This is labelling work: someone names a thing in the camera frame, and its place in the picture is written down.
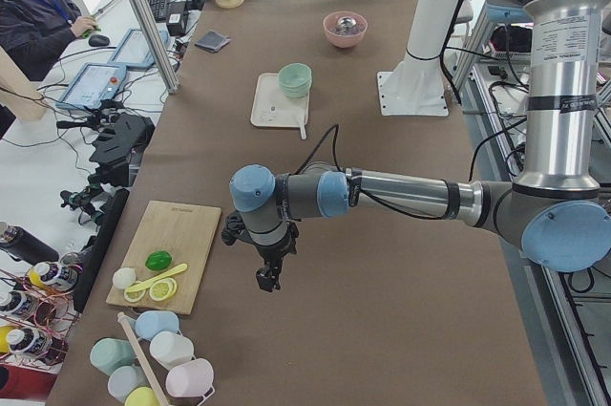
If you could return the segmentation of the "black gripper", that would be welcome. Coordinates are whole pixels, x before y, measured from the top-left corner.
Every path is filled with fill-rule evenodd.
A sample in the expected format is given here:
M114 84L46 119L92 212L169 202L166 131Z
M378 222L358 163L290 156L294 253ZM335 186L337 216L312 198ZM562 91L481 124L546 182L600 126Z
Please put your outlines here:
M280 290L280 275L283 258L296 254L299 229L293 222L279 222L271 231L256 233L249 231L239 212L232 212L221 231L221 239L227 246L237 241L254 246L263 258L264 265L256 272L258 286L263 291Z

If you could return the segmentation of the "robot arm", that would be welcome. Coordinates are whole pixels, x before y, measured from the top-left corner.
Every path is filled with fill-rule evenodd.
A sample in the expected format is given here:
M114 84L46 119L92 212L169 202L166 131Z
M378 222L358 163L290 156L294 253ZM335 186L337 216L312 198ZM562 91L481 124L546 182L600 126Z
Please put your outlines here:
M522 8L533 23L523 170L512 182L423 179L308 161L274 175L248 165L230 182L235 206L227 245L257 248L261 289L279 287L284 256L296 249L296 223L345 214L362 199L423 220L458 219L491 231L533 262L574 272L610 249L610 218L590 176L601 13L609 0L488 0Z

